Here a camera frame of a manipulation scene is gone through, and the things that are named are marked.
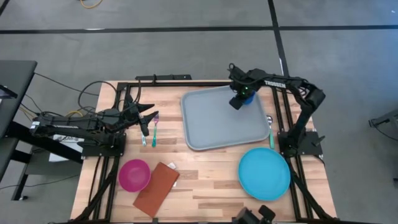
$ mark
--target pink bowl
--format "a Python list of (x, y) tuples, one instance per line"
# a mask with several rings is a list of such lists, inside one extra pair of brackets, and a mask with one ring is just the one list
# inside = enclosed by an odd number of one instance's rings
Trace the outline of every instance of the pink bowl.
[(144, 189), (149, 180), (149, 166), (140, 159), (126, 162), (119, 171), (119, 183), (128, 192), (137, 192)]

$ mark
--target gray floor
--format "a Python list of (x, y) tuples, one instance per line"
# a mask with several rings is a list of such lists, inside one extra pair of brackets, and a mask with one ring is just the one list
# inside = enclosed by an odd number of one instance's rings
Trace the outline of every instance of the gray floor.
[[(282, 26), (398, 24), (394, 0), (277, 0), (275, 7)], [(0, 17), (0, 29), (270, 24), (267, 1), (260, 0), (104, 0), (92, 10), (75, 0), (10, 0)], [(392, 178), (398, 177), (398, 143), (370, 129), (368, 119), (398, 108), (398, 30), (288, 31), (282, 32), (282, 40), (290, 74), (307, 78), (326, 93), (313, 118), (318, 132), (326, 135), (322, 147), (338, 216), (396, 223), (398, 189)], [(271, 31), (0, 35), (0, 59), (36, 60), (36, 72), (76, 88), (153, 73), (226, 78), (230, 62), (244, 70), (281, 72)], [(28, 95), (41, 108), (67, 113), (77, 108), (77, 94), (65, 90), (65, 97), (61, 88), (35, 77)], [(95, 106), (96, 98), (86, 96), (83, 102)], [(28, 98), (24, 103), (34, 108)], [(20, 113), (15, 120), (29, 124)], [(19, 149), (29, 147), (21, 144)], [(0, 187), (15, 184), (21, 169), (10, 164)], [(60, 178), (33, 176), (28, 184)], [(11, 202), (12, 189), (0, 190), (2, 223), (66, 221), (77, 180), (26, 188), (30, 199), (25, 202)]]

